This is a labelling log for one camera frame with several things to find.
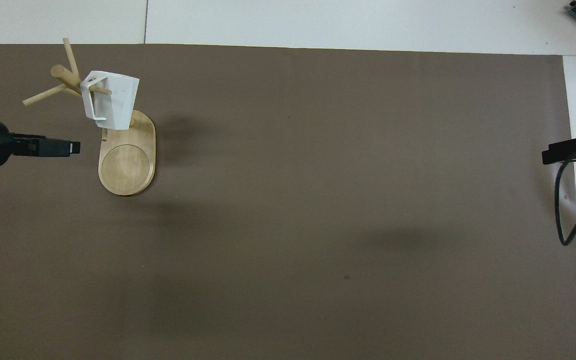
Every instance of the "black cable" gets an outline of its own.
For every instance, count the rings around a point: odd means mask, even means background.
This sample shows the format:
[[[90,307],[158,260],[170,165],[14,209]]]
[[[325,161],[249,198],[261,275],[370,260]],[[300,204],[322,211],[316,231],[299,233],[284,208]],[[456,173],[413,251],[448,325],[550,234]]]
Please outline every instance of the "black cable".
[[[573,152],[567,159],[564,161],[559,170],[557,171],[557,176],[555,177],[555,222],[557,223],[557,235],[559,236],[559,241],[563,246],[568,246],[572,239],[576,235],[576,223],[570,230],[569,235],[564,239],[564,234],[562,231],[562,219],[560,217],[560,182],[562,182],[562,173],[566,166],[572,162],[573,159],[576,158],[576,151]]]

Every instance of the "wooden dowel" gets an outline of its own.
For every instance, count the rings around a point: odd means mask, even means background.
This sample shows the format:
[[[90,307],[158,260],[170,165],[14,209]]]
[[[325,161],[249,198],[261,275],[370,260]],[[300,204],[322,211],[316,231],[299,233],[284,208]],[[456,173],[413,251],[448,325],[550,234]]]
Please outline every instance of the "wooden dowel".
[[[113,92],[109,89],[100,88],[98,86],[90,86],[90,91],[98,92],[99,94],[112,95]]]
[[[48,96],[53,96],[61,91],[64,91],[64,89],[66,89],[66,85],[64,84],[57,85],[54,88],[47,89],[46,91],[38,93],[35,96],[26,98],[26,100],[23,100],[22,103],[27,107],[28,105],[35,104],[39,100],[44,100],[45,98],[48,98]]]
[[[56,64],[50,69],[50,75],[54,78],[59,79],[62,83],[66,84],[66,86],[70,89],[73,89],[77,93],[81,94],[80,91],[80,83],[82,80],[75,76],[74,73],[71,73],[67,68],[64,68],[61,64]]]
[[[75,55],[73,54],[73,48],[71,48],[71,41],[68,38],[63,38],[63,46],[66,48],[66,56],[68,57],[68,63],[70,63],[70,69],[74,76],[80,77],[80,70],[77,68],[77,63],[75,62]]]
[[[72,96],[76,96],[77,98],[82,98],[82,94],[78,93],[77,91],[75,91],[73,89],[65,88],[65,89],[63,89],[63,92],[66,94],[70,94]]]

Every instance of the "wooden base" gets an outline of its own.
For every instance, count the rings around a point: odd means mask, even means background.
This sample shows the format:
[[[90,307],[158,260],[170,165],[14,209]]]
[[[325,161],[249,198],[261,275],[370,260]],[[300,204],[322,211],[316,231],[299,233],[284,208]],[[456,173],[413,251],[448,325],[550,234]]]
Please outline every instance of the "wooden base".
[[[133,110],[128,130],[103,129],[99,180],[111,193],[137,194],[155,176],[156,135],[151,118]]]

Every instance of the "oval wooden tray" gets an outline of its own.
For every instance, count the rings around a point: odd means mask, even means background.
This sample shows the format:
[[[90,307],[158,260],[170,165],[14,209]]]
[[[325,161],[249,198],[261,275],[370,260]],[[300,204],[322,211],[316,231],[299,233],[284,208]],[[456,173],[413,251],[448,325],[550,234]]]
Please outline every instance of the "oval wooden tray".
[[[104,129],[99,152],[99,180],[109,192],[137,194],[155,175],[155,126],[143,112],[133,110],[128,130]]]

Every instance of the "white floor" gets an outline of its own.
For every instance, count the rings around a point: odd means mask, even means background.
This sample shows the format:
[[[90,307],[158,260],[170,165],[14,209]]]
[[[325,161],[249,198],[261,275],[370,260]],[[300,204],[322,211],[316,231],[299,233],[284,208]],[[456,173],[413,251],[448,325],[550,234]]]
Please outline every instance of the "white floor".
[[[569,116],[576,137],[576,21],[565,12],[567,2],[0,0],[0,44],[59,44],[68,37],[73,44],[566,55]]]

